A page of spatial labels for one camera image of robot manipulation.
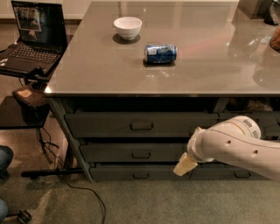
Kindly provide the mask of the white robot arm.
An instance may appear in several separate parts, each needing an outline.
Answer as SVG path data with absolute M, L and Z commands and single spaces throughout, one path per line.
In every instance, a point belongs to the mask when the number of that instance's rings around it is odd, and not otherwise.
M 257 123 L 238 115 L 208 129 L 197 127 L 173 172 L 183 176 L 214 160 L 280 181 L 280 143 L 261 139 Z

